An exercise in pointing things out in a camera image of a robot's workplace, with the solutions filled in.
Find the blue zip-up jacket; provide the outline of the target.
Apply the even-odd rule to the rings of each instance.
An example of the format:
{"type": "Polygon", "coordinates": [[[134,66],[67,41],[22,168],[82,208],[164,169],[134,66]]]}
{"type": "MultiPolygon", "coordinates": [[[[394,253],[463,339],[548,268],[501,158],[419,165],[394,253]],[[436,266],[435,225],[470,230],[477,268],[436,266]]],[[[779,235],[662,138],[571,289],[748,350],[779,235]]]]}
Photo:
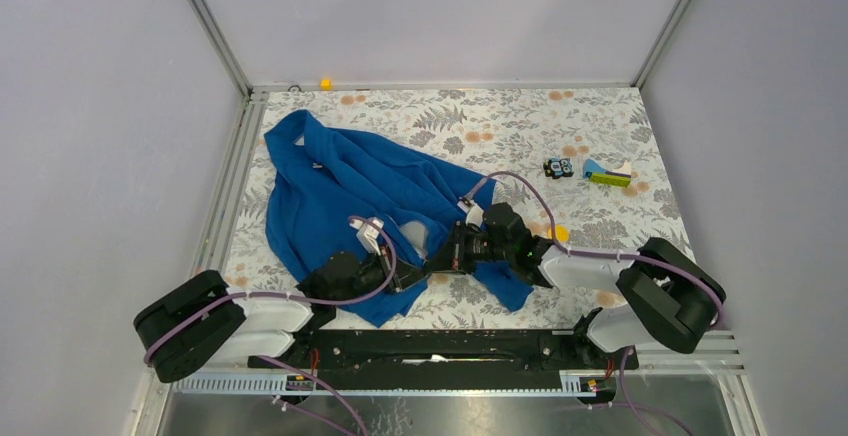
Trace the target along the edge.
{"type": "Polygon", "coordinates": [[[305,109],[285,116],[264,141],[275,169],[266,237],[297,282],[337,252],[365,257],[351,216],[381,219],[399,260],[422,267],[401,226],[425,228],[425,252],[433,255],[465,216],[459,199],[482,178],[378,134],[325,127],[305,109]]]}

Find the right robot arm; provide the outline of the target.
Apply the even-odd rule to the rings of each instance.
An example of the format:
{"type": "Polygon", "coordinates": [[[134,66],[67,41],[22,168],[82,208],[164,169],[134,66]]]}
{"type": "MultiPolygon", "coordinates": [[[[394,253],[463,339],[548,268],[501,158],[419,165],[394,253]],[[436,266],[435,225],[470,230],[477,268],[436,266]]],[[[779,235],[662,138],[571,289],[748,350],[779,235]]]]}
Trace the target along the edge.
{"type": "Polygon", "coordinates": [[[574,328],[575,358],[597,368],[613,352],[656,342],[692,353],[721,317],[724,289],[684,253],[652,237],[633,252],[578,248],[536,236],[507,203],[472,208],[425,264],[428,273],[472,273],[483,263],[505,263],[525,284],[584,287],[615,293],[622,306],[600,309],[574,328]]]}

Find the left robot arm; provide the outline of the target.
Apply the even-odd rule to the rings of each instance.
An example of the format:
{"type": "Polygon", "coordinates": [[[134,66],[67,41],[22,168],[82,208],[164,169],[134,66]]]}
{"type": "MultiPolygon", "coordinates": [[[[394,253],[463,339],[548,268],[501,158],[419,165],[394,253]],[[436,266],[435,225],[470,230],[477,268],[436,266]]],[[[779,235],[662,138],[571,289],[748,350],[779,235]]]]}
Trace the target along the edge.
{"type": "Polygon", "coordinates": [[[382,246],[359,259],[341,251],[313,271],[295,292],[233,292],[216,270],[205,270],[143,309],[133,327],[145,362],[159,380],[182,380],[207,365],[243,365],[252,356],[275,356],[296,367],[309,357],[299,331],[323,325],[340,301],[378,303],[404,295],[426,274],[394,261],[382,246]]]}

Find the yellow round disc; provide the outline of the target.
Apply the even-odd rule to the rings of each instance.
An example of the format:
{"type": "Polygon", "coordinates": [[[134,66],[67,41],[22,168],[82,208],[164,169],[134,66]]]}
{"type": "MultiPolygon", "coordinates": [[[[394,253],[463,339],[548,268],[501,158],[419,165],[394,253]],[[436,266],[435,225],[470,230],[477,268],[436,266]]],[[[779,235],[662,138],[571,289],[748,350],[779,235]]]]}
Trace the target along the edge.
{"type": "Polygon", "coordinates": [[[570,239],[570,232],[563,225],[555,225],[553,228],[548,229],[547,237],[550,239],[556,239],[560,243],[566,243],[570,239]]]}

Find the small black blue toy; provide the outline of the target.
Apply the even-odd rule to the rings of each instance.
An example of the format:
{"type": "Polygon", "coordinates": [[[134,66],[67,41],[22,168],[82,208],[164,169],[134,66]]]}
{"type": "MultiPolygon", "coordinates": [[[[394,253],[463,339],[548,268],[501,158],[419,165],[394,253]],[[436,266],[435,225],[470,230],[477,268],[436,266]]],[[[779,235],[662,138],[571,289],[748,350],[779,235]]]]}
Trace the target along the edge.
{"type": "Polygon", "coordinates": [[[574,175],[570,158],[550,158],[543,163],[544,175],[551,179],[570,178],[574,175]]]}

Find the floral table mat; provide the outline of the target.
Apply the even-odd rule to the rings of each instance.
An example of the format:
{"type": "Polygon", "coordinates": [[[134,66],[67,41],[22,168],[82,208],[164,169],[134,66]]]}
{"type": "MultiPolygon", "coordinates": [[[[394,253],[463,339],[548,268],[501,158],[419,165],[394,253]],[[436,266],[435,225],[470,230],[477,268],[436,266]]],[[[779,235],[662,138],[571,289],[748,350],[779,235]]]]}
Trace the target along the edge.
{"type": "MultiPolygon", "coordinates": [[[[484,175],[519,173],[539,190],[574,246],[624,250],[662,237],[695,260],[635,88],[273,92],[267,100],[222,270],[241,290],[282,292],[296,284],[265,235],[275,171],[263,136],[298,109],[324,126],[374,132],[484,175]],[[544,177],[541,166],[554,157],[570,158],[574,177],[544,177]],[[579,174],[587,158],[604,168],[629,161],[633,181],[626,188],[589,182],[579,174]]],[[[510,312],[471,276],[437,274],[424,287],[407,316],[381,329],[566,328],[591,309],[624,303],[581,287],[534,289],[521,310],[510,312]]]]}

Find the green blue toy block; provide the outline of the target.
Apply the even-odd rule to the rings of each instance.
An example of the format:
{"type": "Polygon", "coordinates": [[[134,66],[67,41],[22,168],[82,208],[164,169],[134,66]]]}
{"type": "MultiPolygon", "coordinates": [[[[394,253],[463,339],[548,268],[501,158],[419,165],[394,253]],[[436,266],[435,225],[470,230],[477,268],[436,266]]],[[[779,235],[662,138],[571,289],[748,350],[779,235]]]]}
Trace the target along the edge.
{"type": "Polygon", "coordinates": [[[627,161],[616,169],[606,169],[593,159],[587,159],[582,167],[583,177],[590,182],[617,187],[629,187],[632,181],[632,164],[627,161]]]}

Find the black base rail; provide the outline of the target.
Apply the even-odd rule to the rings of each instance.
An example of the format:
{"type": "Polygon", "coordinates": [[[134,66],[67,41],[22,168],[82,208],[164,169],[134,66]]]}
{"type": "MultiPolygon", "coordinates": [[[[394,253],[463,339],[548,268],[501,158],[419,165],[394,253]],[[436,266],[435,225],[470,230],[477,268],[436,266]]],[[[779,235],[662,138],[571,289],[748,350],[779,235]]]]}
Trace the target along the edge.
{"type": "Polygon", "coordinates": [[[558,390],[561,374],[603,377],[637,356],[605,353],[570,331],[317,330],[279,361],[311,370],[337,390],[558,390]]]}

